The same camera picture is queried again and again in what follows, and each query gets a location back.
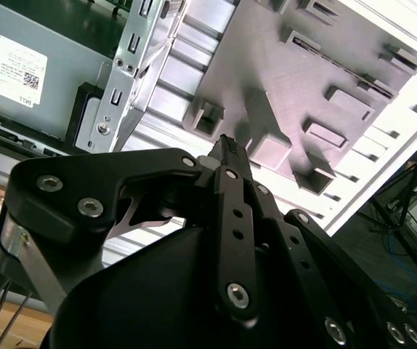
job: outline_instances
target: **gray plastic panel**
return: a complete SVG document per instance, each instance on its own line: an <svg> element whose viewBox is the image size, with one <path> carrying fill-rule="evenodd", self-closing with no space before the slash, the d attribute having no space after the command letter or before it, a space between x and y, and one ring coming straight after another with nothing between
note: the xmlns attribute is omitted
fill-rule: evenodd
<svg viewBox="0 0 417 349"><path fill-rule="evenodd" d="M292 144L287 160L275 171L295 180L293 172L312 172L308 153L334 168L412 76L388 69L380 55L390 53L390 47L414 59L417 52L337 1L304 5L291 0L284 15L268 7L254 0L239 3L195 95L225 109L219 133L247 145L257 128L256 117L247 116L248 93L267 92L280 132ZM311 11L328 13L334 22L324 23ZM326 94L332 87L355 100L351 105L333 100L340 107L329 102ZM306 122L341 135L349 146L341 151L306 135Z"/></svg>
<svg viewBox="0 0 417 349"><path fill-rule="evenodd" d="M369 105L360 102L357 98L353 98L353 96L336 87L331 87L328 92L326 92L325 98L363 121L374 112L374 109Z"/></svg>

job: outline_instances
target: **metal frame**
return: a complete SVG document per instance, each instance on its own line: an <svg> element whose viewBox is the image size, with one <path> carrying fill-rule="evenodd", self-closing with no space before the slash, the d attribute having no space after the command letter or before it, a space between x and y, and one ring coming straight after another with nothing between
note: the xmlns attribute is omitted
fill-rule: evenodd
<svg viewBox="0 0 417 349"><path fill-rule="evenodd" d="M159 66L163 66L166 60L189 3L177 0L133 1L97 115L94 122L81 124L76 147L90 153L113 151L121 123L130 108L135 106L143 80L155 60L157 72L161 71ZM171 11L164 17L162 11L166 7Z"/></svg>

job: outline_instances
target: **slotted hole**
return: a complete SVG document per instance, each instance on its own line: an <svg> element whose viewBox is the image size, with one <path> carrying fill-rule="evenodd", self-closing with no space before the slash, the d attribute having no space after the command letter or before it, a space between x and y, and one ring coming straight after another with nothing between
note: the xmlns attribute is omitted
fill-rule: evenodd
<svg viewBox="0 0 417 349"><path fill-rule="evenodd" d="M289 238L290 238L290 240L291 240L292 242L294 242L296 245L299 245L299 240L297 239L297 237L295 237L295 236L290 236Z"/></svg>
<svg viewBox="0 0 417 349"><path fill-rule="evenodd" d="M232 211L232 213L234 213L237 218L242 218L243 217L243 213L241 211L239 211L238 209L234 209Z"/></svg>
<svg viewBox="0 0 417 349"><path fill-rule="evenodd" d="M301 260L301 265L305 269L310 269L310 264L308 262L306 262L305 260Z"/></svg>
<svg viewBox="0 0 417 349"><path fill-rule="evenodd" d="M244 238L244 235L239 230L233 230L232 234L237 240L242 240Z"/></svg>

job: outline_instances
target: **barcode label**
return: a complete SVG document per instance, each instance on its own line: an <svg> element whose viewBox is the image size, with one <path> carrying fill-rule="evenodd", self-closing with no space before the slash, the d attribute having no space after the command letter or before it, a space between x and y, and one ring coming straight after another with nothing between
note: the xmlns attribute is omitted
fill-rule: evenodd
<svg viewBox="0 0 417 349"><path fill-rule="evenodd" d="M41 102L47 57L0 35L0 95L26 107Z"/></svg>

